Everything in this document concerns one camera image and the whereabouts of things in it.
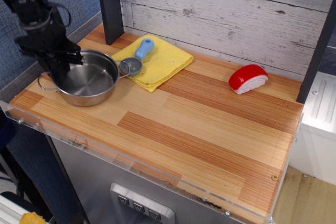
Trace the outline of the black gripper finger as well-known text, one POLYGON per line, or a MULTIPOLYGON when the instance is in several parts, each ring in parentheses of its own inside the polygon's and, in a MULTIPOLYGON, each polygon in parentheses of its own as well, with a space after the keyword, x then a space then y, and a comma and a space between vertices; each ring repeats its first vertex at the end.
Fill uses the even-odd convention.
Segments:
POLYGON ((83 65, 86 62, 86 60, 85 57, 81 54, 81 52, 78 51, 67 53, 67 62, 70 64, 83 65))
POLYGON ((70 70, 69 61, 65 58, 41 58, 37 57, 37 62, 47 72, 55 84, 60 88, 70 70))

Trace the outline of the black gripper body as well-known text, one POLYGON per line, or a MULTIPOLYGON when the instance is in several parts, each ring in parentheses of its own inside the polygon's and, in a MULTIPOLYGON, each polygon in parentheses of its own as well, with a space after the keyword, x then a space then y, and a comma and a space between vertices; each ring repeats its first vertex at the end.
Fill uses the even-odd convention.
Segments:
POLYGON ((16 37, 14 42, 19 45, 22 53, 41 58, 67 59, 67 53, 81 52, 81 48, 66 36, 66 27, 71 24, 71 15, 68 15, 68 24, 64 24, 57 6, 49 6, 46 14, 47 17, 43 21, 21 23, 26 35, 16 37))

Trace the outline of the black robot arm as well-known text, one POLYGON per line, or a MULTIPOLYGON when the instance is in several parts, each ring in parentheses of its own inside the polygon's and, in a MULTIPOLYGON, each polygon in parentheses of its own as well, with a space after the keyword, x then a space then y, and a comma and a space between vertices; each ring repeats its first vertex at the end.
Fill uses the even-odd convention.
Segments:
POLYGON ((25 36, 16 37, 23 55, 35 57, 40 66, 53 77, 63 79, 71 65, 85 60, 81 48, 66 36, 66 27, 59 12, 60 4, 49 0, 3 0, 17 15, 25 36))

